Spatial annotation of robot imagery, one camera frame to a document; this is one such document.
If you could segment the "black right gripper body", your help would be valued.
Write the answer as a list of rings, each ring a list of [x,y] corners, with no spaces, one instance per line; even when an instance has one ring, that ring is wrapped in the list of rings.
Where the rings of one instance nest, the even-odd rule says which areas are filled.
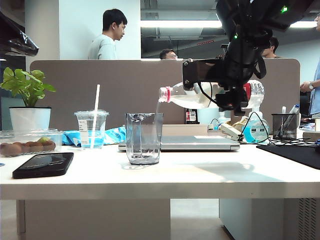
[[[237,53],[226,53],[221,57],[207,60],[210,66],[207,80],[216,92],[241,88],[252,77],[255,57]]]

